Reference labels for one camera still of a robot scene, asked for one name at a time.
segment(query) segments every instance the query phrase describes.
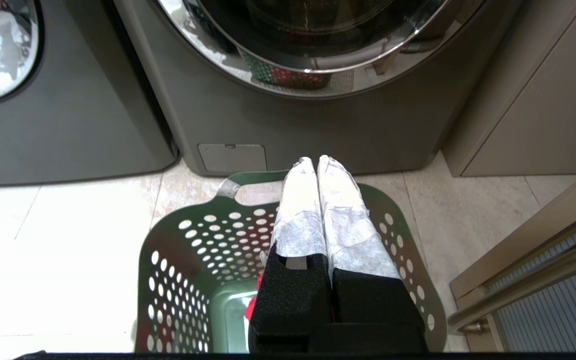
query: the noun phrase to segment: gray appliance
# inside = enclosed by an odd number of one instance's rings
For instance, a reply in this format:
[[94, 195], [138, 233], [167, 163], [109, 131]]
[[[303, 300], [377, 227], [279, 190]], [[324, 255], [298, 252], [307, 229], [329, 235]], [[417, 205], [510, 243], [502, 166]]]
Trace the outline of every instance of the gray appliance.
[[107, 1], [0, 0], [0, 185], [158, 171], [177, 159]]
[[225, 175], [322, 154], [352, 173], [426, 166], [521, 3], [114, 4], [186, 164]]

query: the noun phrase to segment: laundry basket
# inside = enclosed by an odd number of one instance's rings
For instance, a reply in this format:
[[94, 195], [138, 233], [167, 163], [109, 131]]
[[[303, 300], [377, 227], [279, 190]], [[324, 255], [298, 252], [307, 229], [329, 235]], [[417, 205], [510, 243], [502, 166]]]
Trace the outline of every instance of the laundry basket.
[[[256, 294], [278, 202], [246, 206], [243, 185], [282, 181], [287, 171], [237, 173], [217, 196], [165, 216], [139, 256], [137, 353], [246, 353], [244, 312]], [[370, 218], [426, 323], [430, 351], [443, 351], [446, 316], [397, 204], [359, 184]]]

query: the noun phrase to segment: tile floor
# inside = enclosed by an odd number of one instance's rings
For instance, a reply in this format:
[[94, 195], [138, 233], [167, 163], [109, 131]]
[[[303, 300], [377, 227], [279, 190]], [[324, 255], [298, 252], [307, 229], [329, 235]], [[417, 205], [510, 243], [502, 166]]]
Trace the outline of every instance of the tile floor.
[[[446, 313], [450, 281], [576, 176], [452, 178], [427, 168], [358, 176], [402, 209]], [[180, 162], [164, 173], [73, 184], [0, 187], [0, 359], [39, 350], [130, 352], [142, 241], [173, 210], [215, 196], [221, 178]], [[237, 198], [278, 201], [281, 186]], [[468, 351], [450, 336], [447, 351]]]

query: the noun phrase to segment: door glass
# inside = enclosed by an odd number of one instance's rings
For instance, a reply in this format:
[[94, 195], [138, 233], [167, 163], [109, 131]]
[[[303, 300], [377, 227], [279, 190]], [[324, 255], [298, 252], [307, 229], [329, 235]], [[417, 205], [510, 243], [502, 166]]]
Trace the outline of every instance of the door glass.
[[[306, 3], [308, 11], [295, 3]], [[218, 68], [264, 91], [295, 98], [345, 96], [406, 73], [457, 34], [481, 4], [482, 0], [158, 0], [182, 38]], [[332, 5], [337, 9], [334, 16], [324, 11]], [[438, 13], [431, 11], [438, 7]], [[290, 62], [301, 62], [301, 68], [288, 66]], [[344, 68], [321, 66], [334, 62]], [[318, 70], [310, 68], [313, 64]]]
[[214, 25], [279, 68], [334, 73], [395, 51], [446, 0], [201, 0]]

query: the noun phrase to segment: front-load washer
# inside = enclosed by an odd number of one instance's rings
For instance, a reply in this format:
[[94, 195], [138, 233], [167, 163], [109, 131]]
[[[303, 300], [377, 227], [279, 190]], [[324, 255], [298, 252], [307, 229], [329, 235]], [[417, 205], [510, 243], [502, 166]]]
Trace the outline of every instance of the front-load washer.
[[0, 0], [0, 185], [146, 173], [177, 153], [112, 3]]
[[115, 0], [198, 174], [432, 161], [519, 0]]

